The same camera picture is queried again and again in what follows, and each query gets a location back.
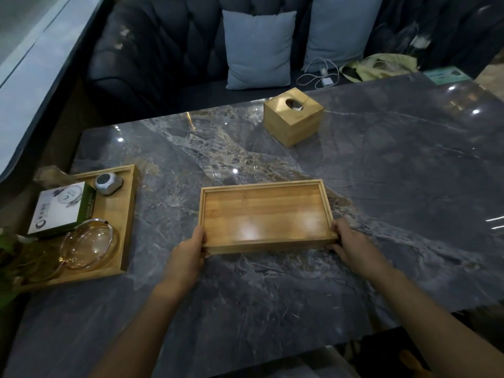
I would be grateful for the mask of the light blue cushion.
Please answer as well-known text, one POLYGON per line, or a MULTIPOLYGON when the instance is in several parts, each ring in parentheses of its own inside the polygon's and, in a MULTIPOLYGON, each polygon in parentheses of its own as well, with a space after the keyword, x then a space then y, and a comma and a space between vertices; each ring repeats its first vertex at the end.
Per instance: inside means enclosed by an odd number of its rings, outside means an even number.
POLYGON ((291 84, 291 48, 297 11, 252 16, 222 11, 228 90, 291 84))
POLYGON ((382 0, 313 0, 302 71, 339 69, 363 58, 382 0))

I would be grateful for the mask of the green card sign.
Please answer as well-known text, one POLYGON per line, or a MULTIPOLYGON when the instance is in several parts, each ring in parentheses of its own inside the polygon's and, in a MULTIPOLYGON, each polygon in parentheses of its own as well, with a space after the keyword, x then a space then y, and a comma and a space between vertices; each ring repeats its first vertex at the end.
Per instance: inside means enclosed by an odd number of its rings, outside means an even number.
POLYGON ((473 80, 473 78, 464 73, 461 69, 458 69, 456 66, 447 66, 438 69, 425 70, 422 73, 430 81, 438 86, 473 80))

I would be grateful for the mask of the person's left hand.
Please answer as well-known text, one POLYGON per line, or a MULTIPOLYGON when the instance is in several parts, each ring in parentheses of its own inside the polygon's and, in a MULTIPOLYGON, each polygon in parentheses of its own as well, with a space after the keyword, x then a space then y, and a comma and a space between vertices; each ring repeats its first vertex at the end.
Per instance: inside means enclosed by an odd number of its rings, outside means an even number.
POLYGON ((196 284, 209 254, 195 248, 191 238, 180 242, 171 252, 158 286, 164 292, 185 296, 196 284))

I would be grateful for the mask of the grey round call button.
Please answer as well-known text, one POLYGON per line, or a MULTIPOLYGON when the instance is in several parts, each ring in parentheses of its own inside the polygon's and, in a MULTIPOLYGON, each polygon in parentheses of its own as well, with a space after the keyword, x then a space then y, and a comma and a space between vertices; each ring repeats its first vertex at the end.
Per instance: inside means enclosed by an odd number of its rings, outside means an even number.
POLYGON ((123 186, 123 178, 115 172, 104 172, 94 180, 94 188, 102 196, 110 196, 123 186))

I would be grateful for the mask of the white and green box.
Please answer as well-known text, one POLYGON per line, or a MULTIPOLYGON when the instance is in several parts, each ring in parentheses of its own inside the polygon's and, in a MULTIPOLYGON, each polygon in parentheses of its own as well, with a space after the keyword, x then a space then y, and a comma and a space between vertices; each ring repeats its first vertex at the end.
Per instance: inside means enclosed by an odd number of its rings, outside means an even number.
POLYGON ((27 236, 40 239, 62 235, 91 219, 96 195, 85 181, 42 191, 27 236))

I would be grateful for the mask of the clear glass ashtray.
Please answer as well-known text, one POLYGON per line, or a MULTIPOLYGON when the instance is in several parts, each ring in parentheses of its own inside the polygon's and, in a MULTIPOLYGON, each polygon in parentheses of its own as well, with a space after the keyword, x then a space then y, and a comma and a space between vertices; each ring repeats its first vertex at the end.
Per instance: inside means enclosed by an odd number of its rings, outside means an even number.
POLYGON ((114 257, 118 241, 119 234, 110 222, 86 220, 64 237, 59 261, 70 270, 97 269, 114 257))

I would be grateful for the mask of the yellow-green bag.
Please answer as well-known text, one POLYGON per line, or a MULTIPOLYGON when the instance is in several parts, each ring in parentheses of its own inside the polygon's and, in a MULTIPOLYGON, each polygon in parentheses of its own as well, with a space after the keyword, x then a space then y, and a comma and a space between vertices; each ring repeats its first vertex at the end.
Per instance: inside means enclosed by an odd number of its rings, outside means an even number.
POLYGON ((375 81, 419 71, 417 59, 404 54, 379 53, 338 69, 340 75, 353 83, 375 81))

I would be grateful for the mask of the large bamboo tray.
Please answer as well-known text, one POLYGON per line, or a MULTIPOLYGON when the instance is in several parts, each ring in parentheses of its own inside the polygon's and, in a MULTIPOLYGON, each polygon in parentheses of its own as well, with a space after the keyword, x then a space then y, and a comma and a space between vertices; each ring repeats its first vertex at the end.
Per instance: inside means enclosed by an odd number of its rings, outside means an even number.
POLYGON ((22 283, 16 284, 14 292, 23 293, 35 291, 57 285, 76 283, 85 280, 111 277, 125 273, 129 266, 129 246, 132 233, 132 224, 135 211, 135 197, 139 181, 139 171, 136 165, 125 165, 106 170, 76 174, 80 181, 92 182, 99 174, 115 172, 123 178, 123 186, 108 197, 98 195, 93 209, 92 219, 104 219, 117 230, 119 241, 114 257, 102 267, 92 270, 70 270, 60 261, 60 246, 64 237, 60 236, 51 240, 42 241, 41 246, 57 250, 59 257, 56 267, 49 269, 41 267, 34 278, 25 278, 22 283))

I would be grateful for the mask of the green plant leaves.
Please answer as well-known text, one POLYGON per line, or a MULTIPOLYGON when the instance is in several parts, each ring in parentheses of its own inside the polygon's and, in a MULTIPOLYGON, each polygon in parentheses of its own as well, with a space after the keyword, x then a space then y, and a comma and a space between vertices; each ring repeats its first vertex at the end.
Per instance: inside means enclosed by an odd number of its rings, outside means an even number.
POLYGON ((26 245, 38 241, 36 237, 18 235, 0 227, 0 311, 14 298, 14 287, 20 277, 19 262, 26 245))

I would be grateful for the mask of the small bamboo tray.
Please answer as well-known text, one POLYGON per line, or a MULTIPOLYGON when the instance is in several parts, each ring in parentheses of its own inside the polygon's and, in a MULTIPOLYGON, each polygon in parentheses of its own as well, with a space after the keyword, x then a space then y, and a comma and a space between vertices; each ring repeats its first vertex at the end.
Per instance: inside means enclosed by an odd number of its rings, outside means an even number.
POLYGON ((319 249, 338 238, 321 179, 205 187, 199 205, 211 255, 319 249))

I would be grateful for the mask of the person's left forearm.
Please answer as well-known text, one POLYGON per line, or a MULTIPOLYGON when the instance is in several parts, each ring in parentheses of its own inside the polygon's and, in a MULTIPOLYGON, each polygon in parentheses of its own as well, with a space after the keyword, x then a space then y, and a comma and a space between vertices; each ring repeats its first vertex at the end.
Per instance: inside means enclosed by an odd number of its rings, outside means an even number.
POLYGON ((104 354, 89 378, 150 378, 168 327, 195 281, 167 279, 104 354))

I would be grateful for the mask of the person's right forearm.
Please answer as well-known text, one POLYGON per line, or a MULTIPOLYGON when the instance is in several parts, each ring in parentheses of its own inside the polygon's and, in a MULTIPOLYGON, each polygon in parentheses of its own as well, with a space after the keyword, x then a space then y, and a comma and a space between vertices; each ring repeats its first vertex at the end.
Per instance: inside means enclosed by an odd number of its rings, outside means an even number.
POLYGON ((385 263, 364 278, 394 311, 436 378, 504 378, 504 354, 402 272, 385 263))

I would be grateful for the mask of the bamboo tissue box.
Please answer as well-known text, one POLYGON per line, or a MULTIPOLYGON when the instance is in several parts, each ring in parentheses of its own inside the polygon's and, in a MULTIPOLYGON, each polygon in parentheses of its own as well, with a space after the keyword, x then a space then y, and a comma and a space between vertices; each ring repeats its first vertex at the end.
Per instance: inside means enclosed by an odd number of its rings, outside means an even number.
POLYGON ((287 148, 318 132, 324 107, 298 88, 265 101, 263 125, 287 148))

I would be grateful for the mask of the dark tufted sofa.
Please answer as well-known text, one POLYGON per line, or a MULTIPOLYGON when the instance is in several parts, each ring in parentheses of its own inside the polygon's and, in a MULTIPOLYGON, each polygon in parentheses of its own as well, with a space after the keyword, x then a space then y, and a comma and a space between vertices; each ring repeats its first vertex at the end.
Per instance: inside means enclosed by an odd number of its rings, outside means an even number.
MULTIPOLYGON (((110 124, 274 97, 296 87, 314 0, 126 0, 111 10, 87 69, 110 124), (286 87, 226 88, 223 11, 296 12, 286 87)), ((382 0, 364 56, 401 52, 421 71, 454 66, 476 78, 504 49, 504 0, 382 0)))

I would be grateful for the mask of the person's right hand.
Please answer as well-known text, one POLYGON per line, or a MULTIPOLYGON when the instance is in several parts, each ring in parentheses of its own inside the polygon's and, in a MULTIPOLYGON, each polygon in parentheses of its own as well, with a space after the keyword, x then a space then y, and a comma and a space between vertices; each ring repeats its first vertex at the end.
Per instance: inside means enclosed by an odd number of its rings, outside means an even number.
POLYGON ((392 265, 366 235, 353 230, 351 240, 326 245, 335 252, 343 263, 357 275, 374 281, 392 270, 392 265))

